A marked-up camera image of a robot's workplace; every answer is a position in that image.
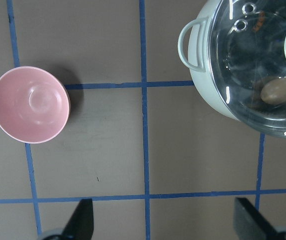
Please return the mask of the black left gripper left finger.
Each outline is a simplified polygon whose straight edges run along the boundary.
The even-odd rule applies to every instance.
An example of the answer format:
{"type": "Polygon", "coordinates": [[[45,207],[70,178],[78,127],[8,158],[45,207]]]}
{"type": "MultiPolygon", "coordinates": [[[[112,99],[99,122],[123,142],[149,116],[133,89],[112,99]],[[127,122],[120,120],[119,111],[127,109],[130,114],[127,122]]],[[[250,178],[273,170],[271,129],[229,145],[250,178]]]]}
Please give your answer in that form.
{"type": "Polygon", "coordinates": [[[92,199],[82,199],[61,235],[64,240],[90,240],[94,232],[93,202],[92,199]]]}

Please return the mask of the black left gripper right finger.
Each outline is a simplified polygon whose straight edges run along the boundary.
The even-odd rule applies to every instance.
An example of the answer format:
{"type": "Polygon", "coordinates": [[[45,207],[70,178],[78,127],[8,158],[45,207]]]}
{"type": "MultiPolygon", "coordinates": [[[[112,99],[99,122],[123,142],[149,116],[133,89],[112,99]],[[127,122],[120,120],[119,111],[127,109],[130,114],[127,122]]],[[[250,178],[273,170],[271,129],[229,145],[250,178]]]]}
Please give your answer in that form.
{"type": "Polygon", "coordinates": [[[245,197],[235,198],[234,230],[240,240],[284,239],[245,197]]]}

